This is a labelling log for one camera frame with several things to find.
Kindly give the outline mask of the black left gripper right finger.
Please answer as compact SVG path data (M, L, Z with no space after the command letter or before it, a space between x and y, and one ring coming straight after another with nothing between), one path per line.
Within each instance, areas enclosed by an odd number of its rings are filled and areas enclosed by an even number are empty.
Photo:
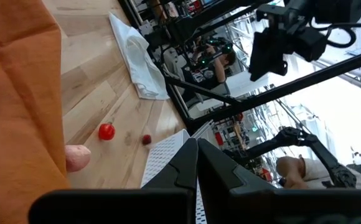
M274 186L205 139L197 141L200 193L207 224L274 224Z

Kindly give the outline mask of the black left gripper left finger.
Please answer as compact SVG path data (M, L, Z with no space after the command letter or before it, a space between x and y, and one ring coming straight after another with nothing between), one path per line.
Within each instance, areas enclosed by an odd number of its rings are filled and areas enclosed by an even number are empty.
M182 188L193 192L197 188L197 140L188 139L164 168L147 182L147 188Z

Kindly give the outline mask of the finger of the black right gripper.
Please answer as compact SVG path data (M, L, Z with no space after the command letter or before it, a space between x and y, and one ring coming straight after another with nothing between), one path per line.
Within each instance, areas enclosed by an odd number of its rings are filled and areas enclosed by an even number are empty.
M288 63L283 60L285 47L286 39L283 34L269 29L255 32L248 69L250 80L255 82L267 73L285 76L288 71Z

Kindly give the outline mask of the white perforated plastic basket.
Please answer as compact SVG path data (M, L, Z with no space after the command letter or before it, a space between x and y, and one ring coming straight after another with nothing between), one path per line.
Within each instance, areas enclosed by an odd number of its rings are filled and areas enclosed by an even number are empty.
M149 150L146 166L144 169L141 187L144 187L153 177L155 177L164 166L175 156L181 146L190 138L185 129L178 133L155 143ZM204 205L200 194L199 181L197 181L195 223L207 224Z

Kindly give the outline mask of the person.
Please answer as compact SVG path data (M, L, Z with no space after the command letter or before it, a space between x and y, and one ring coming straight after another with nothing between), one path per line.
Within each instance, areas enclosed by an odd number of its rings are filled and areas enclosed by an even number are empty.
M286 189L325 189L324 182L332 183L320 160L284 156L276 161L276 170Z
M225 69L236 61L236 53L230 50L228 53L221 53L199 70L192 70L188 65L182 67L184 80L193 85L211 90L227 80Z

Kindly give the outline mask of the red toy cherry with stem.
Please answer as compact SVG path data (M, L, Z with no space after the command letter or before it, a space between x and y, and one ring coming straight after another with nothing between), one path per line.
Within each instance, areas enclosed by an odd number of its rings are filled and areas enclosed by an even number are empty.
M116 129L111 123L103 123L98 130L98 137L100 140L110 141L115 136Z

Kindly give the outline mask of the pink toy peach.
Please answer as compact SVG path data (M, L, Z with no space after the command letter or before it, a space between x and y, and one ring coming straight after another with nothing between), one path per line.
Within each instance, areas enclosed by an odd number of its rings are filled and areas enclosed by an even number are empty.
M65 146L67 172L77 172L86 167L90 161L91 151L84 145Z

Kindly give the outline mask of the white folded cloth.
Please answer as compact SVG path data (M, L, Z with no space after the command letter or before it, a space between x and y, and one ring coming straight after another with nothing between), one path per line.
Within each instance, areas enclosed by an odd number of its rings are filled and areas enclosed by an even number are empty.
M140 99L167 100L165 79L148 54L149 43L136 30L113 13L108 14L111 29Z

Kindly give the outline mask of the orange cloth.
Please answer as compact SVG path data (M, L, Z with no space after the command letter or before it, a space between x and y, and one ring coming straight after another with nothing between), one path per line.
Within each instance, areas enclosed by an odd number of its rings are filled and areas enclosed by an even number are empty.
M27 224L37 198L68 187L61 49L42 0L0 0L0 224Z

